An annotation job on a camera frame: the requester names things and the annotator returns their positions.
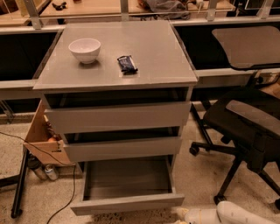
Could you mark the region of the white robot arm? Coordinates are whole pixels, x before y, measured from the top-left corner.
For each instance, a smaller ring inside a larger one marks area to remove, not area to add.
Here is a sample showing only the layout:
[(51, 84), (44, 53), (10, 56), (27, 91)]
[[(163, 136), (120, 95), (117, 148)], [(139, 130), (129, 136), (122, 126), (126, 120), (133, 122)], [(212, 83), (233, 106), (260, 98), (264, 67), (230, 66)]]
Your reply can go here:
[(172, 224), (276, 224), (230, 201), (219, 202), (215, 209), (174, 207), (171, 212), (178, 216)]

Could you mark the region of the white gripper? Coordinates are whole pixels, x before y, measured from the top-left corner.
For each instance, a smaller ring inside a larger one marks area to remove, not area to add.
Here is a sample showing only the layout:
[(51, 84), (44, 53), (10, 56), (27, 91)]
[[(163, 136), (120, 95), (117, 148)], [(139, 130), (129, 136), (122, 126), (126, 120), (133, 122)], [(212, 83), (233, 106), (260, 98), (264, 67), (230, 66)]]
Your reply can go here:
[(178, 219), (174, 224), (221, 224), (215, 209), (191, 209), (176, 208)]

